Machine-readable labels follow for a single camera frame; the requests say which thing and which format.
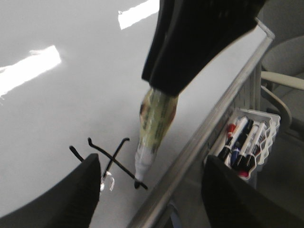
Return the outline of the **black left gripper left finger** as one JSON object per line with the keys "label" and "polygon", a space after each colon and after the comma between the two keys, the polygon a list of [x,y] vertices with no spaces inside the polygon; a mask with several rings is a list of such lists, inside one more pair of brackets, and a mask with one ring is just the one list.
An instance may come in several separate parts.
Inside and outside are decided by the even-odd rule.
{"label": "black left gripper left finger", "polygon": [[27,205],[2,217],[2,228],[87,228],[99,202],[101,167],[90,154],[70,174]]}

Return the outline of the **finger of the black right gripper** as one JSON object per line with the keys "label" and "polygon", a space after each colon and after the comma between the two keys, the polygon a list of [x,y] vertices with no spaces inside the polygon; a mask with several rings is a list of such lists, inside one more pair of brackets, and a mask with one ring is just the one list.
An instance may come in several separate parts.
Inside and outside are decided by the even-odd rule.
{"label": "finger of the black right gripper", "polygon": [[166,33],[171,23],[174,3],[174,0],[160,1],[160,8],[158,12],[155,33],[142,70],[142,79],[147,82],[150,81],[152,70],[166,38]]}
{"label": "finger of the black right gripper", "polygon": [[218,53],[257,25],[264,4],[264,0],[175,0],[150,87],[178,96]]}

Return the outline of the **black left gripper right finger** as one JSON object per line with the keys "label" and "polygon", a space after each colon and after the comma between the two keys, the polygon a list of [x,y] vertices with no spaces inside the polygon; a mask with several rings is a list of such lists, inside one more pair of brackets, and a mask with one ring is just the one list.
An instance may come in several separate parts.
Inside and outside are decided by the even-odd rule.
{"label": "black left gripper right finger", "polygon": [[201,196],[213,228],[302,228],[304,221],[257,192],[218,157],[205,164]]}

